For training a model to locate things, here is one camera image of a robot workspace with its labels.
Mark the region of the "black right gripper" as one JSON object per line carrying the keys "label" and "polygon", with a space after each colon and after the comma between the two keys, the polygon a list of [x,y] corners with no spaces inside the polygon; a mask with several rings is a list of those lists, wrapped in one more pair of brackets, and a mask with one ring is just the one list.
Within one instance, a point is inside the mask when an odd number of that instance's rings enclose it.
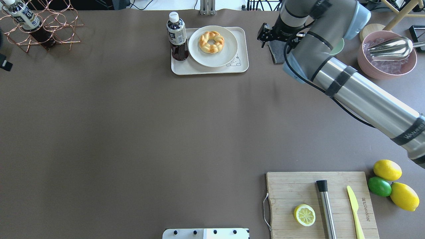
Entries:
{"label": "black right gripper", "polygon": [[293,35],[295,35],[295,39],[290,40],[289,45],[291,47],[296,47],[299,40],[297,33],[302,29],[305,22],[306,18],[278,17],[275,25],[272,27],[270,27],[267,23],[262,24],[258,32],[257,40],[261,41],[261,47],[264,47],[266,42],[274,40],[287,42]]}

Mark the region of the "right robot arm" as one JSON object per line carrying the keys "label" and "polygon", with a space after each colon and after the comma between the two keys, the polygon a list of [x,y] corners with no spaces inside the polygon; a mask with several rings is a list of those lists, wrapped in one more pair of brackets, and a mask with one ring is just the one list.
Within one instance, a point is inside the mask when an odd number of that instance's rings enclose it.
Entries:
{"label": "right robot arm", "polygon": [[308,29],[290,52],[284,48],[284,71],[351,109],[423,168],[424,115],[330,55],[341,39],[354,38],[370,18],[370,11],[356,0],[285,0],[275,25],[264,23],[257,39],[279,40],[288,47]]}

